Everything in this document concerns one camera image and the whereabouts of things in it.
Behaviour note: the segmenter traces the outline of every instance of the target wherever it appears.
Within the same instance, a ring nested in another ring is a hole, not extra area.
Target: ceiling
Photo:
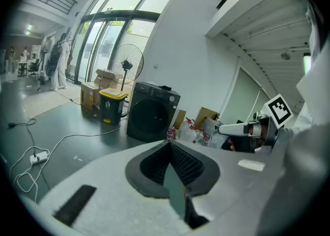
[[[295,112],[304,103],[296,84],[304,76],[303,54],[309,53],[306,11],[303,0],[264,0],[222,31],[251,56]],[[282,53],[291,58],[282,59]]]
[[[30,36],[34,37],[42,37],[43,35],[61,27],[60,24],[44,17],[21,10],[16,10],[13,13],[11,21],[7,25],[6,32],[10,34],[23,35],[29,24],[32,25]]]

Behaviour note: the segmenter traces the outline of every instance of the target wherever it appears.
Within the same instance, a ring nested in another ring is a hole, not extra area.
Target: ceiling light
[[[308,72],[311,69],[311,56],[310,54],[304,54],[304,68],[305,68],[305,75],[308,74]]]

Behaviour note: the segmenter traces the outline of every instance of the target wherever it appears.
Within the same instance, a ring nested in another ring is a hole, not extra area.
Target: white cable
[[[252,110],[251,110],[251,112],[249,113],[249,115],[247,116],[245,122],[248,121],[248,119],[250,118],[250,115],[251,115],[251,113],[252,113],[252,111],[253,111],[253,109],[254,109],[254,106],[256,106],[256,103],[257,103],[257,100],[258,100],[258,97],[259,97],[260,91],[261,91],[261,88],[259,89],[259,92],[258,92],[258,95],[257,95],[256,101],[254,102],[254,105],[253,105],[253,107],[252,107]]]
[[[16,177],[15,177],[15,180],[14,180],[14,183],[13,184],[15,184],[15,182],[16,182],[16,180],[17,180],[17,184],[18,184],[18,186],[20,187],[20,189],[22,190],[22,191],[24,191],[25,193],[28,193],[28,192],[30,192],[31,191],[31,189],[33,188],[33,186],[34,185],[36,185],[36,195],[35,195],[35,202],[37,201],[37,195],[38,195],[38,185],[37,185],[37,181],[38,181],[38,179],[39,179],[39,177],[40,177],[40,175],[41,175],[41,172],[42,172],[42,170],[43,170],[43,168],[45,167],[45,165],[48,163],[48,161],[49,161],[49,159],[50,159],[50,157],[51,157],[51,155],[53,154],[53,152],[55,151],[55,149],[56,149],[56,147],[65,139],[65,138],[67,138],[67,137],[72,137],[72,136],[82,136],[82,137],[95,137],[95,136],[102,136],[102,135],[106,135],[106,134],[108,134],[108,133],[111,133],[111,132],[113,132],[113,131],[118,131],[119,129],[120,129],[120,126],[121,126],[121,122],[123,121],[123,120],[127,120],[127,119],[121,119],[120,120],[120,122],[119,122],[119,127],[117,128],[117,129],[115,129],[115,130],[111,130],[111,131],[108,131],[108,132],[105,132],[105,133],[100,133],[100,134],[90,134],[90,135],[86,135],[86,134],[71,134],[71,135],[67,135],[67,136],[64,136],[55,146],[54,146],[54,148],[53,148],[53,150],[52,150],[52,152],[50,153],[50,151],[49,150],[47,150],[47,149],[42,149],[42,148],[39,148],[39,147],[36,147],[36,146],[31,146],[31,147],[29,147],[26,151],[25,151],[25,153],[21,156],[21,158],[10,168],[10,171],[9,171],[9,177],[10,177],[10,173],[11,173],[11,170],[12,170],[12,168],[24,157],[24,155],[26,154],[26,152],[27,151],[29,151],[31,148],[33,148],[33,147],[35,147],[35,148],[37,148],[37,149],[39,149],[39,150],[46,150],[46,151],[48,151],[48,154],[47,155],[49,155],[48,156],[48,158],[47,158],[47,160],[46,160],[46,162],[44,163],[44,165],[41,167],[41,169],[40,169],[40,171],[39,171],[39,174],[38,174],[38,176],[37,176],[37,178],[36,179],[33,179],[33,177],[32,177],[32,175],[30,174],[30,173],[27,173],[27,171],[29,171],[31,168],[32,168],[32,164],[31,164],[31,166],[27,169],[27,170],[25,170],[22,174],[19,174],[19,175],[17,175]],[[31,180],[33,181],[33,184],[31,185],[31,187],[28,189],[28,190],[24,190],[22,187],[21,187],[21,185],[19,184],[19,179],[22,177],[22,176],[24,176],[24,175],[29,175],[29,177],[31,178]]]

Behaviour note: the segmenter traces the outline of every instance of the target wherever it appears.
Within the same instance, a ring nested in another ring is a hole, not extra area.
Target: electric fan
[[[143,54],[137,46],[123,44],[117,48],[111,70],[121,75],[113,79],[122,85],[121,91],[125,84],[133,82],[141,74],[143,62]]]

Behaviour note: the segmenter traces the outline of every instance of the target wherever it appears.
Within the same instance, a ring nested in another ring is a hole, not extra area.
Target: office chair
[[[40,59],[37,59],[35,63],[31,63],[28,72],[30,72],[31,74],[29,74],[29,76],[35,76],[37,77],[37,73],[39,71],[39,66],[40,66]]]

